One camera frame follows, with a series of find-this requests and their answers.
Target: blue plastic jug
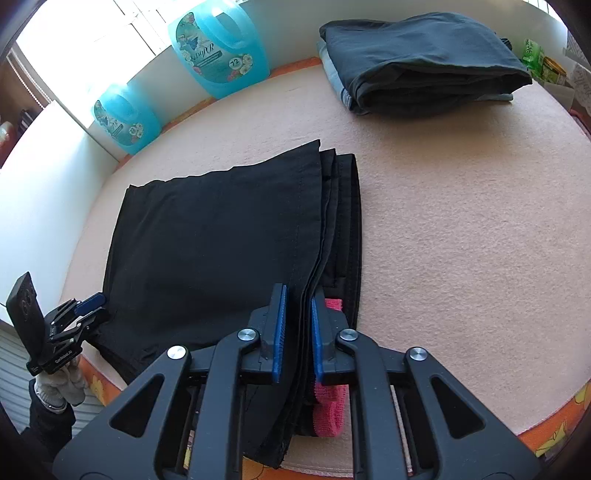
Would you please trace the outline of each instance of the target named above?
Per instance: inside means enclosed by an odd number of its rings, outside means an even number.
[[[155,140],[162,130],[144,98],[127,85],[111,85],[92,108],[92,115],[113,140],[132,155]]]
[[[237,31],[222,25],[226,14]],[[232,0],[206,0],[168,26],[174,51],[191,75],[215,98],[269,76],[269,62],[256,28]]]

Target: bottle label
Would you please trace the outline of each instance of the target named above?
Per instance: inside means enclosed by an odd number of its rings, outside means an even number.
[[[95,103],[95,118],[98,123],[113,137],[113,140],[121,145],[133,145],[144,135],[143,124],[125,124],[112,115],[109,115],[103,108],[100,101]]]
[[[210,82],[232,82],[252,68],[252,55],[234,54],[218,47],[197,26],[192,12],[178,23],[176,37],[180,53],[189,68]]]

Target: gloved hand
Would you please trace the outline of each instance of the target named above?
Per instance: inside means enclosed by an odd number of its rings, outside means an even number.
[[[84,402],[86,380],[78,364],[80,355],[53,374],[41,372],[35,378],[35,394],[43,406],[62,413],[68,403],[77,406]]]

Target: pink cloth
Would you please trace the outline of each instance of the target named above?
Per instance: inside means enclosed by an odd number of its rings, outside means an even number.
[[[341,299],[325,299],[324,304],[333,310],[343,309]],[[345,401],[348,392],[347,385],[325,387],[318,382],[314,384],[314,396],[318,405],[314,406],[312,417],[314,431],[318,437],[338,437],[341,434],[345,423]]]

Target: green package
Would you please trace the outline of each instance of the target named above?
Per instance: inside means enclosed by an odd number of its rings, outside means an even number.
[[[535,41],[526,38],[521,61],[539,77],[542,73],[542,64],[544,63],[544,49]]]

